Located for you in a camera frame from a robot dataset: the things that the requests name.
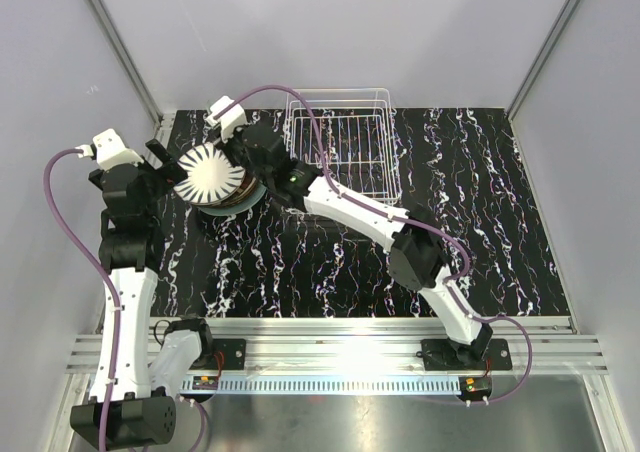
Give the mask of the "black plate with colour stripes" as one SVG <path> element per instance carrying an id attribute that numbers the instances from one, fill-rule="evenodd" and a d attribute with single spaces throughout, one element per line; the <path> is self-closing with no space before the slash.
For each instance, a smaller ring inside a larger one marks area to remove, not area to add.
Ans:
<path id="1" fill-rule="evenodd" d="M 229 214 L 243 212 L 252 206 L 252 196 L 256 192 L 258 186 L 259 183 L 256 179 L 246 173 L 240 186 L 231 195 L 217 204 L 201 205 L 200 209 L 206 212 L 209 212 L 210 210 L 220 210 Z"/>

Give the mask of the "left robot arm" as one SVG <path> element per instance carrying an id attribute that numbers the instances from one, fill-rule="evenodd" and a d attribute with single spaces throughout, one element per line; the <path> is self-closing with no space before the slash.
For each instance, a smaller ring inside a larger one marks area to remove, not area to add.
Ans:
<path id="1" fill-rule="evenodd" d="M 165 247 L 157 202 L 187 174 L 159 141 L 146 147 L 160 167 L 115 139 L 97 139 L 92 147 L 99 167 L 89 179 L 105 204 L 96 263 L 106 304 L 94 382 L 87 403 L 73 407 L 70 425 L 98 451 L 170 442 L 184 376 L 215 357 L 209 326 L 200 318 L 170 325 L 158 355 L 148 355 L 151 305 Z"/>

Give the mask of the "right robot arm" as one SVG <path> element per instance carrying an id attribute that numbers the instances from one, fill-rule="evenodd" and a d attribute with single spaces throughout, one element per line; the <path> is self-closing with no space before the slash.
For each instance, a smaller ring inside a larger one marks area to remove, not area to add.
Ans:
<path id="1" fill-rule="evenodd" d="M 465 250 L 430 224 L 425 208 L 385 205 L 338 184 L 329 173 L 291 157 L 283 139 L 260 124 L 223 131 L 217 147 L 282 207 L 328 218 L 380 245 L 393 280 L 419 293 L 440 319 L 457 364 L 475 369 L 486 361 L 493 330 L 457 286 L 443 245 Z"/>

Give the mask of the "large teal bottom plate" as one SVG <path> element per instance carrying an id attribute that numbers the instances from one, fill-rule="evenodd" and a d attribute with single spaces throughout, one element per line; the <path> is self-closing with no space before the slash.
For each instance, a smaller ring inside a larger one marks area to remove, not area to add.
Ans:
<path id="1" fill-rule="evenodd" d="M 266 188 L 262 184 L 255 183 L 243 192 L 237 190 L 219 204 L 201 206 L 199 211 L 213 217 L 238 215 L 255 206 L 263 198 L 265 192 Z"/>

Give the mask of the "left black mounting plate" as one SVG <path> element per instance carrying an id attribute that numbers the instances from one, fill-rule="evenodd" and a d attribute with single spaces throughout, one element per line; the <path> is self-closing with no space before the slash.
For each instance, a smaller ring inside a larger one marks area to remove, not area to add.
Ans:
<path id="1" fill-rule="evenodd" d="M 214 339 L 204 358 L 194 366 L 197 370 L 242 371 L 245 368 L 247 341 L 243 338 Z"/>

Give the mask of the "black mounting plate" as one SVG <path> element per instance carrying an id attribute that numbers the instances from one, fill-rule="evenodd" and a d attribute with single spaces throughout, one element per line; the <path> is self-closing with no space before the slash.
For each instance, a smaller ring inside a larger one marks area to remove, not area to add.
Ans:
<path id="1" fill-rule="evenodd" d="M 243 338 L 214 339 L 204 358 L 194 366 L 197 370 L 242 371 L 245 368 L 247 341 Z"/>
<path id="2" fill-rule="evenodd" d="M 486 350 L 475 354 L 466 346 L 455 349 L 447 339 L 423 339 L 416 357 L 426 371 L 511 371 L 509 346 L 504 339 L 491 339 Z"/>

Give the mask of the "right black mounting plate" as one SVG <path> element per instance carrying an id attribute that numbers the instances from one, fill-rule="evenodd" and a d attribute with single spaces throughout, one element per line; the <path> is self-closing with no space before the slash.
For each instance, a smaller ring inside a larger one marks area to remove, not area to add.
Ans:
<path id="1" fill-rule="evenodd" d="M 447 339 L 423 339 L 416 357 L 426 371 L 511 371 L 509 346 L 504 339 L 491 339 L 486 350 L 475 354 L 466 346 L 455 349 Z"/>

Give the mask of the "left aluminium frame post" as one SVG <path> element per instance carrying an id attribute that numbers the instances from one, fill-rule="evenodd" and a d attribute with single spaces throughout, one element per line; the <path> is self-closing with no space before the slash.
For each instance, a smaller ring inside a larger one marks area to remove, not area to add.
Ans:
<path id="1" fill-rule="evenodd" d="M 104 0 L 84 0 L 91 11 L 99 29 L 109 44 L 135 95 L 150 118 L 153 130 L 157 133 L 163 124 L 164 112 L 157 105 L 139 68 L 137 67 L 118 27 Z"/>

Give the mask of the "aluminium frame post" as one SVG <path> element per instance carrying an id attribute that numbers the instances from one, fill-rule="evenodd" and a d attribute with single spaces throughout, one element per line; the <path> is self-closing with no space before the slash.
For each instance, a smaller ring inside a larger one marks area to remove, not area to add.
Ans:
<path id="1" fill-rule="evenodd" d="M 153 130 L 157 133 L 163 124 L 164 112 L 157 105 L 139 68 L 137 67 L 118 27 L 104 0 L 84 0 L 91 11 L 99 29 L 109 44 L 135 95 L 150 118 Z"/>
<path id="2" fill-rule="evenodd" d="M 562 7 L 552 22 L 552 25 L 536 53 L 527 73 L 525 74 L 523 81 L 518 87 L 513 100 L 506 109 L 506 114 L 510 122 L 517 117 L 525 100 L 536 84 L 540 74 L 543 72 L 547 62 L 551 58 L 582 1 L 583 0 L 564 0 Z"/>

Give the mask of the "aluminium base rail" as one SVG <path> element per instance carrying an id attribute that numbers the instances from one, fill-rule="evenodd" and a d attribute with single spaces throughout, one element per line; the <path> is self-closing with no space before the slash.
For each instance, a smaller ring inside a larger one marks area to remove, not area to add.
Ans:
<path id="1" fill-rule="evenodd" d="M 444 335 L 436 318 L 215 318 L 209 326 L 216 338 L 245 340 L 247 373 L 271 375 L 421 374 L 421 341 Z M 527 364 L 538 375 L 607 371 L 597 337 L 575 332 L 567 317 L 492 328 L 508 343 L 514 374 Z"/>

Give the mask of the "right aluminium frame post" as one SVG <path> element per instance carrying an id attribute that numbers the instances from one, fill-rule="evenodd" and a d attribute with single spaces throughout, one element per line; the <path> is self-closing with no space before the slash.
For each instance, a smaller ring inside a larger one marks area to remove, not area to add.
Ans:
<path id="1" fill-rule="evenodd" d="M 540 74 L 543 72 L 547 62 L 551 58 L 582 1 L 583 0 L 564 0 L 562 7 L 552 22 L 552 25 L 536 53 L 527 73 L 525 74 L 523 81 L 518 87 L 513 100 L 506 109 L 506 114 L 510 122 L 517 117 L 525 100 L 536 84 Z"/>

